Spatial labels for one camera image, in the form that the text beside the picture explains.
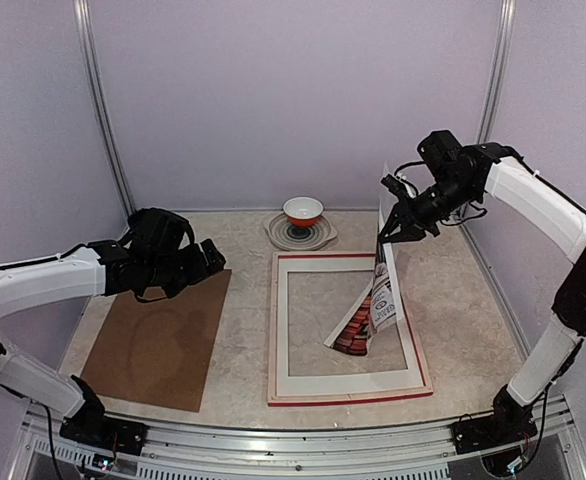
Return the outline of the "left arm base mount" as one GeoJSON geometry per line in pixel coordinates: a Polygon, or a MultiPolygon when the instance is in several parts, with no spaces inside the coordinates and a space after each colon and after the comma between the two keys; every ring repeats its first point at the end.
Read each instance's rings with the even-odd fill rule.
{"type": "Polygon", "coordinates": [[[60,428],[63,438],[134,456],[141,455],[147,433],[148,426],[140,422],[82,412],[65,419],[60,428]]]}

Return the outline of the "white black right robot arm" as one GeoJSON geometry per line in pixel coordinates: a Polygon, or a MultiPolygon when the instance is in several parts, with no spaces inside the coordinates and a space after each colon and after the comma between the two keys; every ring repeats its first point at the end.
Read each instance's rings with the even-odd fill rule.
{"type": "Polygon", "coordinates": [[[414,166],[425,167],[432,183],[417,192],[402,179],[402,168],[385,172],[381,183],[394,203],[378,240],[382,244],[436,237],[445,221],[464,205],[486,198],[518,216],[516,230],[534,233],[533,250],[543,240],[547,259],[564,264],[549,307],[550,319],[525,362],[496,394],[484,421],[462,421],[491,442],[534,431],[532,409],[569,368],[586,340],[586,208],[533,170],[513,147],[495,142],[462,145],[448,130],[428,134],[417,146],[414,166]]]}

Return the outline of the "grey striped plate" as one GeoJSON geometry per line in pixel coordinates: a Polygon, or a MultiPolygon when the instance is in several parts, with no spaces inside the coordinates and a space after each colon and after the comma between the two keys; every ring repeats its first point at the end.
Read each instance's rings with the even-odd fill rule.
{"type": "Polygon", "coordinates": [[[323,216],[311,227],[293,225],[284,213],[263,222],[269,241],[282,251],[315,251],[338,236],[337,229],[323,216]]]}

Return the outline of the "left aluminium post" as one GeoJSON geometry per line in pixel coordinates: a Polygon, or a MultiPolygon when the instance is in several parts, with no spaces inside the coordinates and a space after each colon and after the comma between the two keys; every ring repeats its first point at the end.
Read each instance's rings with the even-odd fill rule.
{"type": "Polygon", "coordinates": [[[107,163],[113,176],[120,204],[125,214],[129,216],[135,211],[136,207],[117,149],[112,122],[108,112],[92,31],[90,4],[87,0],[74,0],[73,10],[89,91],[106,153],[107,163]]]}

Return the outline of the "orange white bowl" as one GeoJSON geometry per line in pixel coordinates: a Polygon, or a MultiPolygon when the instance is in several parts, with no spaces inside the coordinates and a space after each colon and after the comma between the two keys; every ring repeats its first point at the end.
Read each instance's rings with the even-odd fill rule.
{"type": "Polygon", "coordinates": [[[299,228],[310,228],[320,219],[324,205],[311,197],[295,197],[287,200],[283,205],[283,213],[288,221],[299,228]]]}

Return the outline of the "right aluminium post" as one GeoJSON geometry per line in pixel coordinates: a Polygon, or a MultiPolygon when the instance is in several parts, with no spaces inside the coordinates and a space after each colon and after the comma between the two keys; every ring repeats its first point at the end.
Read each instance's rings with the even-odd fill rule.
{"type": "Polygon", "coordinates": [[[504,87],[513,39],[516,1],[490,1],[493,7],[489,24],[487,47],[482,48],[479,74],[479,100],[473,104],[473,129],[463,139],[472,144],[487,142],[493,133],[504,87]]]}

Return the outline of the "white mat board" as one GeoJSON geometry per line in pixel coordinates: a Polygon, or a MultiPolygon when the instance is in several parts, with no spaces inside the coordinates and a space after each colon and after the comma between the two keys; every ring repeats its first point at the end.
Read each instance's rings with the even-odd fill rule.
{"type": "Polygon", "coordinates": [[[271,407],[353,405],[433,393],[393,264],[373,252],[273,256],[271,407]]]}

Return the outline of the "aluminium post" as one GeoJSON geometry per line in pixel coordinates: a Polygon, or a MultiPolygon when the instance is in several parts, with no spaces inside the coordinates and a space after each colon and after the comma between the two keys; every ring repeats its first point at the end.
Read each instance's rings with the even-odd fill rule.
{"type": "Polygon", "coordinates": [[[129,216],[135,211],[136,207],[117,149],[112,122],[108,112],[92,31],[90,4],[87,0],[74,0],[73,10],[89,91],[106,153],[107,163],[113,176],[120,204],[125,214],[129,216]]]}
{"type": "Polygon", "coordinates": [[[487,142],[493,133],[504,87],[513,39],[516,1],[490,1],[493,7],[489,24],[487,47],[482,48],[479,74],[479,100],[473,104],[473,129],[463,139],[472,144],[487,142]]]}

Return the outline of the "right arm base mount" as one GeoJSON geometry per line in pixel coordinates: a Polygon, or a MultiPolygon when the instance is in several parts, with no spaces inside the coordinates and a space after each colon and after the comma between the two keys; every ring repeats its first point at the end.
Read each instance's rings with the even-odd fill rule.
{"type": "Polygon", "coordinates": [[[458,455],[478,452],[531,439],[538,434],[533,420],[515,426],[499,426],[494,415],[462,416],[450,426],[454,448],[458,455]]]}

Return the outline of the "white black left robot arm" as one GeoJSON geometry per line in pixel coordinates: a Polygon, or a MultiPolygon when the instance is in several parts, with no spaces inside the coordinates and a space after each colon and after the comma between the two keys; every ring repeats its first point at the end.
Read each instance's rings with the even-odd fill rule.
{"type": "MultiPolygon", "coordinates": [[[[127,220],[117,240],[79,243],[50,256],[0,263],[0,321],[76,299],[130,293],[145,302],[150,288],[172,299],[220,273],[226,259],[210,239],[198,241],[190,222],[161,208],[127,220]]],[[[63,376],[0,335],[0,387],[60,413],[72,432],[106,443],[113,424],[88,383],[63,376]]]]}

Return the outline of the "red wooden picture frame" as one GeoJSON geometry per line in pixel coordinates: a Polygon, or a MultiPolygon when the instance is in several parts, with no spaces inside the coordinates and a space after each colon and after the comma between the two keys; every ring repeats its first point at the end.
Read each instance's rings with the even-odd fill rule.
{"type": "Polygon", "coordinates": [[[433,393],[419,337],[406,318],[396,327],[406,368],[351,375],[289,374],[288,276],[291,273],[370,271],[368,252],[277,252],[272,260],[267,404],[270,407],[321,407],[397,401],[433,393]]]}

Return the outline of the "cat photo print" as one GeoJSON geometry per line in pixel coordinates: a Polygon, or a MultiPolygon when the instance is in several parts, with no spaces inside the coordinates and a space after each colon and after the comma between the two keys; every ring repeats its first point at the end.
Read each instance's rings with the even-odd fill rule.
{"type": "Polygon", "coordinates": [[[323,345],[342,354],[364,357],[376,334],[398,327],[405,319],[393,248],[378,241],[372,280],[323,345]]]}

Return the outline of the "brown backing board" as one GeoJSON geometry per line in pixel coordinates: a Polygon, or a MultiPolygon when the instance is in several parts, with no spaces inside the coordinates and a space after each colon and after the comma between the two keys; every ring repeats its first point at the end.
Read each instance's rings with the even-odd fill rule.
{"type": "Polygon", "coordinates": [[[197,413],[231,275],[224,270],[168,300],[154,288],[149,304],[118,295],[81,378],[102,396],[197,413]]]}

